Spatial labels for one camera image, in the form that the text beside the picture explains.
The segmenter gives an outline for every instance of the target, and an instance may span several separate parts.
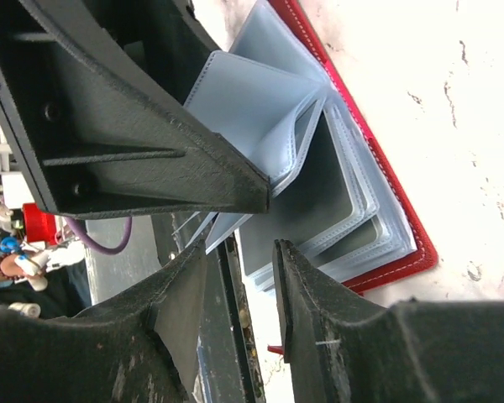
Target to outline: screw hole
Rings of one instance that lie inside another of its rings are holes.
[[[53,102],[47,102],[43,108],[43,113],[45,115],[45,119],[49,122],[57,122],[60,120],[61,111]]]

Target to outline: red object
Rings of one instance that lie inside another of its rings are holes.
[[[282,346],[267,346],[267,351],[274,354],[284,355],[284,348]]]
[[[297,0],[270,0],[270,4],[284,20],[293,34],[307,47],[319,63],[322,64],[328,76],[338,88],[339,93],[342,95],[342,98],[353,116],[353,119],[359,125],[365,140],[370,146],[370,149],[375,156],[375,160],[385,174],[397,199],[402,204],[417,243],[417,250],[405,258],[384,265],[364,275],[355,277],[354,279],[344,282],[344,284],[351,290],[360,293],[376,288],[380,285],[402,279],[409,275],[414,275],[421,271],[431,269],[437,264],[437,251],[423,228],[420,219],[412,208],[411,202],[409,202],[402,185],[388,163],[388,160],[377,142],[377,139],[364,120],[364,117],[360,113],[354,99],[351,97],[349,90],[345,86],[344,81],[336,71],[333,62],[328,57],[327,51],[323,47],[321,40],[310,24],[310,21],[304,13],[301,5]]]
[[[23,214],[26,240],[28,242],[44,241],[50,245],[56,245],[55,216],[40,211],[35,203],[23,204]]]

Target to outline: white bottle cap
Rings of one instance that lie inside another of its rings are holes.
[[[20,312],[26,317],[37,318],[41,315],[41,306],[39,304],[25,304],[23,302],[14,302],[9,306],[9,309]]]

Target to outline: white stitching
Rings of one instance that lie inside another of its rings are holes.
[[[308,33],[306,32],[306,30],[304,29],[304,27],[302,26],[302,23],[299,21],[299,18],[297,17],[297,15],[295,14],[295,11],[293,10],[293,7],[291,6],[291,4],[289,3],[288,0],[284,0],[284,3],[286,4],[287,6],[287,9],[288,11],[291,13],[291,15],[293,16],[293,18],[295,19],[295,22],[297,23],[297,25],[299,26],[299,29],[301,30],[302,34],[304,35],[304,38],[305,40],[308,42],[308,44],[310,45],[310,48],[312,50],[312,54],[315,56],[315,58],[318,60],[319,63],[323,64],[323,62],[321,61],[321,58],[319,57],[319,53],[318,51],[316,50],[315,46],[313,45],[313,42],[310,40],[310,37],[308,36]],[[336,81],[333,79],[332,75],[330,74],[330,71],[326,70],[325,71],[327,72],[328,74],[328,77],[330,78],[330,80],[332,81],[332,83],[336,86]],[[344,98],[344,95],[340,92],[340,96],[342,97],[342,99],[344,100],[345,102],[345,105],[347,106],[348,110],[349,110],[349,113],[351,113],[351,116],[353,117],[353,120],[354,122],[357,124],[357,126],[359,127],[360,131],[363,133],[364,132],[364,129],[362,129],[362,126],[360,125],[360,122],[359,122],[359,119],[356,118],[356,116],[354,115],[354,112],[353,110],[351,109],[351,107],[349,106],[349,104],[347,103],[347,101],[345,100]],[[390,182],[390,179],[388,177],[388,175],[386,174],[386,171],[385,171],[385,168],[383,167],[382,163],[378,160],[377,158],[377,154],[375,153],[375,151],[371,148],[370,146],[370,142],[368,141],[368,139],[364,137],[364,140],[365,142],[368,144],[368,147],[370,147],[370,150],[371,150],[371,153],[373,154],[374,158],[375,158],[375,161],[377,162],[377,164],[379,165],[379,168],[381,168],[381,171],[382,173],[385,175],[385,178],[386,180],[388,181],[388,185],[390,186],[390,188],[392,189],[392,191],[394,192],[394,196],[396,197],[396,199],[401,203],[400,201],[400,198],[399,196],[397,195],[396,193],[396,189],[394,189],[394,187],[392,186],[392,183]],[[359,285],[363,285],[363,284],[366,284],[366,283],[369,283],[371,281],[374,281],[374,280],[378,280],[382,277],[385,277],[387,275],[392,275],[400,270],[404,270],[404,269],[408,269],[409,267],[412,267],[416,264],[419,264],[420,262],[424,261],[426,259],[426,254],[427,254],[427,250],[425,249],[425,246],[422,242],[422,240],[420,239],[420,237],[418,237],[418,234],[417,232],[414,230],[414,227],[412,226],[411,223],[409,223],[409,225],[411,226],[411,230],[412,230],[412,233],[414,235],[414,238],[416,239],[416,241],[418,242],[418,245],[420,246],[420,248],[422,249],[423,251],[423,255],[422,257],[419,259],[419,260],[416,260],[410,264],[406,264],[398,269],[395,269],[393,271],[389,271],[388,273],[385,273],[383,275],[378,275],[372,279],[368,279],[368,280],[365,280],[365,281],[362,281],[358,284],[354,284],[352,286],[350,286],[350,288],[355,288]]]

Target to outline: black plastic part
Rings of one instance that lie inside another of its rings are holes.
[[[504,302],[385,309],[287,241],[276,241],[273,262],[295,402],[504,401]]]
[[[268,178],[175,99],[216,49],[187,6],[0,0],[0,124],[39,208],[266,212]],[[138,42],[153,78],[120,47]]]
[[[72,319],[0,306],[0,401],[189,401],[206,280],[203,243]]]

